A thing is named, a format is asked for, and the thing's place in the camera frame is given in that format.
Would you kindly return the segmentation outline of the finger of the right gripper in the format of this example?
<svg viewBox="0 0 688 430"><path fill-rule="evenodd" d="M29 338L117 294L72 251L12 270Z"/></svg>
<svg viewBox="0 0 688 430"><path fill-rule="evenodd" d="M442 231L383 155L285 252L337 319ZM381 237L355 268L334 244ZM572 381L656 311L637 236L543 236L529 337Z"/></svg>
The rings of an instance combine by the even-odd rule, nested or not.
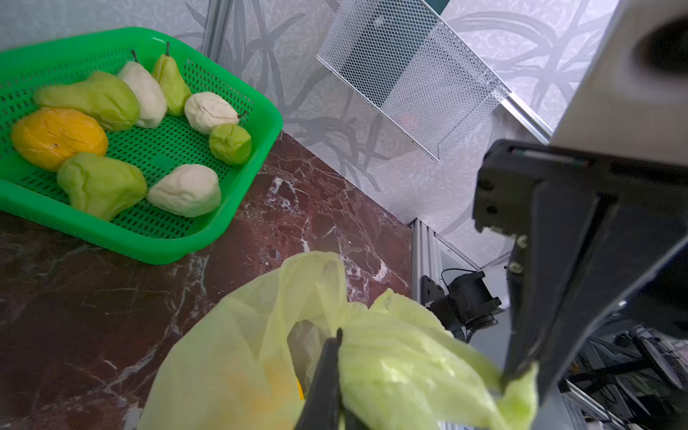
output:
<svg viewBox="0 0 688 430"><path fill-rule="evenodd" d="M512 335L502 382L537 367L537 390L563 375L584 340L625 302L629 317L687 335L687 204L538 185L508 283Z"/></svg>

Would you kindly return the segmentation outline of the light green plastic bag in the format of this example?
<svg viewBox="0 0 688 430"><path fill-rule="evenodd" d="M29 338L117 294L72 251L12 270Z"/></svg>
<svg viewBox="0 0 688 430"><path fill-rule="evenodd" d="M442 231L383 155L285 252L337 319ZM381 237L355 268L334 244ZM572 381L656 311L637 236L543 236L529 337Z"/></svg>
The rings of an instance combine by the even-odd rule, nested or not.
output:
<svg viewBox="0 0 688 430"><path fill-rule="evenodd" d="M528 429L537 416L537 365L502 383L424 306L391 290L351 302L340 256L310 252L195 324L162 363L139 428L292 429L329 338L341 342L341 404L371 429Z"/></svg>

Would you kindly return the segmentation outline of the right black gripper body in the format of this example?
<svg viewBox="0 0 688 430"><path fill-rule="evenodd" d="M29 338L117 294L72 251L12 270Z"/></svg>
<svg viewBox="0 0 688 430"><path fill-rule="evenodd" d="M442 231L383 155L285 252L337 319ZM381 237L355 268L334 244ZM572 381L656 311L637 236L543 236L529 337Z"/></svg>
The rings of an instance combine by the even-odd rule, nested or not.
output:
<svg viewBox="0 0 688 430"><path fill-rule="evenodd" d="M500 140L478 172L477 229L515 240L517 344L582 337L687 240L687 171Z"/></svg>

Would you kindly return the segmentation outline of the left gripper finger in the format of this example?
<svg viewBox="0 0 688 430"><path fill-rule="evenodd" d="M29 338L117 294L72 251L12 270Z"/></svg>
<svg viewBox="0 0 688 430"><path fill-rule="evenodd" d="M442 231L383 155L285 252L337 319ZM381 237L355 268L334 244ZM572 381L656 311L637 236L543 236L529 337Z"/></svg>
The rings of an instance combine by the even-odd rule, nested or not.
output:
<svg viewBox="0 0 688 430"><path fill-rule="evenodd" d="M297 421L297 430L367 429L367 426L342 403L340 392L339 350L343 331L326 340L315 369L315 378Z"/></svg>

